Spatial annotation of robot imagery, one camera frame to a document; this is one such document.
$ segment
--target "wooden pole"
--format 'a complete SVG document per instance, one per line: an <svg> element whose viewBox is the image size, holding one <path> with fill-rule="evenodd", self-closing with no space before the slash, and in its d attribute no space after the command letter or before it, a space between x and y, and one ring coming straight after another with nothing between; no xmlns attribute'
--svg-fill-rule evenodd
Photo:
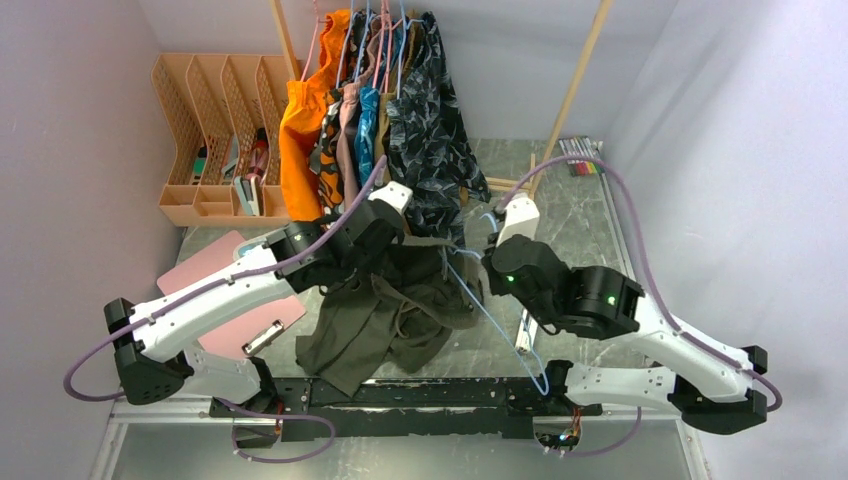
<svg viewBox="0 0 848 480"><path fill-rule="evenodd" d="M289 75L289 80L298 80L300 79L300 65L297 63L297 57L291 46L291 37L289 36L288 24L286 24L286 16L283 14L283 6L280 4L280 0L268 0L268 3L271 5L274 23L277 24L277 35L280 37L280 45L283 47L286 73Z"/></svg>
<svg viewBox="0 0 848 480"><path fill-rule="evenodd" d="M545 147L545 154L542 156L542 163L551 159L551 154L559 139L560 132L565 120L568 118L568 112L571 110L571 104L574 102L574 97L577 95L577 88L580 86L580 81L583 80L583 74L586 73L586 66L589 65L589 59L592 57L592 50L595 49L595 43L598 41L598 36L601 34L601 28L607 19L610 7L613 0L601 0L598 5L598 11L595 12L595 19L592 21L592 28L589 30L589 36L586 37L586 42L583 44L583 51L580 52L580 58L577 61L577 68L574 70L574 76L571 77L571 84L568 86L568 91L562 101L562 107L559 109L554 128L551 130L551 136L548 137L548 144ZM536 194L536 189L539 188L539 182L542 180L542 173L533 177L533 183L530 187L531 197Z"/></svg>

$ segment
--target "orange garment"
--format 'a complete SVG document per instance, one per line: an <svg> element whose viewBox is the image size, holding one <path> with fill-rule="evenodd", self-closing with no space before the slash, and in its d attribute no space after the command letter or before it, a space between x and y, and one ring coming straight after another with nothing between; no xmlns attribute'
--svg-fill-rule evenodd
<svg viewBox="0 0 848 480"><path fill-rule="evenodd" d="M327 113L324 95L336 84L350 10L330 13L326 19L318 71L305 82L290 80L286 84L289 104L280 122L280 186L293 221L311 221L323 215L318 177L309 170L309 155Z"/></svg>

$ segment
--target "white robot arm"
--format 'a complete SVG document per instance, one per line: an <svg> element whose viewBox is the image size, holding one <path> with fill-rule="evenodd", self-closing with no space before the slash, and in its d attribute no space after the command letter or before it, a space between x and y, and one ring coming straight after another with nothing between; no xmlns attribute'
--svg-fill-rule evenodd
<svg viewBox="0 0 848 480"><path fill-rule="evenodd" d="M518 298L548 333L564 330L625 345L662 365L630 369L569 362L556 394L581 406L610 403L679 411L691 426L720 434L766 420L766 398L745 374L765 373L765 350L724 345L676 317L674 328L656 302L624 275L606 267L569 268L548 245L533 241L538 223L539 210L526 194L516 195L507 205L503 225L483 261L492 293ZM728 365L687 337L739 366Z"/></svg>
<svg viewBox="0 0 848 480"><path fill-rule="evenodd" d="M121 298L110 302L104 308L110 332L145 322L115 342L127 400L145 405L179 391L249 402L248 409L265 410L276 393L268 368L254 355L283 332L282 324L269 325L244 345L249 358L242 360L210 354L197 339L260 305L367 270L382 249L402 237L411 194L396 182L372 192L345 228L286 270L269 266L315 243L323 234L321 222L289 223L230 266L171 295L138 305Z"/></svg>

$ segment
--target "light purple wall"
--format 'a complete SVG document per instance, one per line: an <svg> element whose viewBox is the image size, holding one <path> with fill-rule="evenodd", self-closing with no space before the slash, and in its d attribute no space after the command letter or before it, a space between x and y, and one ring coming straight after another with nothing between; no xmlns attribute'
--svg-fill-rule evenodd
<svg viewBox="0 0 848 480"><path fill-rule="evenodd" d="M839 0L680 2L606 137L672 310L765 347L785 396L702 435L716 479L848 478L846 24Z"/></svg>
<svg viewBox="0 0 848 480"><path fill-rule="evenodd" d="M88 478L110 405L62 375L176 256L157 53L135 0L0 2L0 478ZM90 363L77 385L114 391L111 354Z"/></svg>
<svg viewBox="0 0 848 480"><path fill-rule="evenodd" d="M163 50L281 51L267 0L139 2ZM293 48L298 58L306 58L315 25L312 2L282 4ZM397 0L390 4L392 12L399 12ZM609 130L676 4L616 2L566 131L602 135ZM319 0L318 5L324 13L350 8L350 1ZM356 0L355 5L363 8L366 2ZM380 1L371 5L379 9ZM409 0L405 5L436 15L469 135L548 138L598 0Z"/></svg>

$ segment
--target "pink clipboard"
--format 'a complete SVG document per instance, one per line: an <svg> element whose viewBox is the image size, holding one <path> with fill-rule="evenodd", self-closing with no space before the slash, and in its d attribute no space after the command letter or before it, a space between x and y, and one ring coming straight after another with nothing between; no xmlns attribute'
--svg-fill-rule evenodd
<svg viewBox="0 0 848 480"><path fill-rule="evenodd" d="M233 251L243 242L244 237L238 232L229 232L159 277L156 285L163 294L169 295L202 280L233 263ZM253 340L275 320L280 320L288 330L304 313L306 309L297 297L276 300L221 325L198 341L209 353L234 359L245 358L242 345Z"/></svg>

